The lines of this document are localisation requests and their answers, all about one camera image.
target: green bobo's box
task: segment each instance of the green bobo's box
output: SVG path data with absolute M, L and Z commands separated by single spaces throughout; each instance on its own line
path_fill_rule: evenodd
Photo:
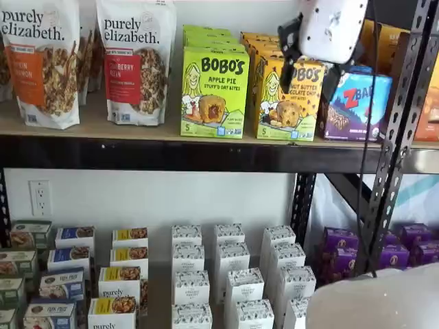
M 242 50 L 185 47 L 182 136 L 242 138 L 248 63 Z

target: yellow bobo's box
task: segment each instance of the yellow bobo's box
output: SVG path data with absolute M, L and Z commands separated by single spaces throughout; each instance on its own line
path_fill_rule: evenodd
M 312 141 L 324 77 L 324 65 L 301 60 L 294 64 L 290 92 L 279 80 L 283 60 L 263 56 L 255 72 L 257 98 L 254 122 L 257 138 Z

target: black cable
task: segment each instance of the black cable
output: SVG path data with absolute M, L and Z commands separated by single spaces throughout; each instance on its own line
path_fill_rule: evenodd
M 369 249 L 366 243 L 363 239 L 363 234 L 361 233 L 361 219 L 360 219 L 360 205 L 361 205 L 361 197 L 362 197 L 362 190 L 363 190 L 363 177 L 364 177 L 364 163 L 366 162 L 366 154 L 368 150 L 368 143 L 369 143 L 369 134 L 370 134 L 370 120 L 372 117 L 372 107 L 373 107 L 373 96 L 375 93 L 375 79 L 377 77 L 377 67 L 378 67 L 378 22 L 377 22 L 377 11 L 375 8 L 375 1 L 370 0 L 370 6 L 372 9 L 372 17 L 374 21 L 374 27 L 373 27 L 373 34 L 374 34 L 374 40 L 375 40 L 375 49 L 374 49 L 374 66 L 373 66 L 373 72 L 372 72 L 372 90 L 370 92 L 370 102 L 369 102 L 369 113 L 368 113 L 368 123 L 366 126 L 366 139 L 364 141 L 364 148 L 363 148 L 363 157 L 361 158 L 361 166 L 359 169 L 359 186 L 358 186 L 358 196 L 357 196 L 357 230 L 358 230 L 358 239 L 361 243 L 361 247 L 364 250 L 364 253 L 366 255 L 366 258 L 368 260 L 368 264 L 370 267 L 370 271 L 372 272 L 372 276 L 374 278 L 377 277 L 377 272 L 375 271 L 374 264 L 372 263 L 372 258 L 370 257 Z

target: purely elizabeth granola bag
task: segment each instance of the purely elizabeth granola bag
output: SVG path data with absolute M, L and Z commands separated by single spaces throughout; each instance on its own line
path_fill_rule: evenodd
M 173 2 L 97 0 L 97 20 L 106 50 L 108 120 L 163 123 L 176 30 Z
M 77 0 L 0 0 L 0 31 L 25 123 L 78 124 Z

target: electrical outlet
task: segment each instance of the electrical outlet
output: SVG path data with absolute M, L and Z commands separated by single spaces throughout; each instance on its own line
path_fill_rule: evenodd
M 33 216 L 38 218 L 51 217 L 50 182 L 48 180 L 30 180 L 29 190 Z

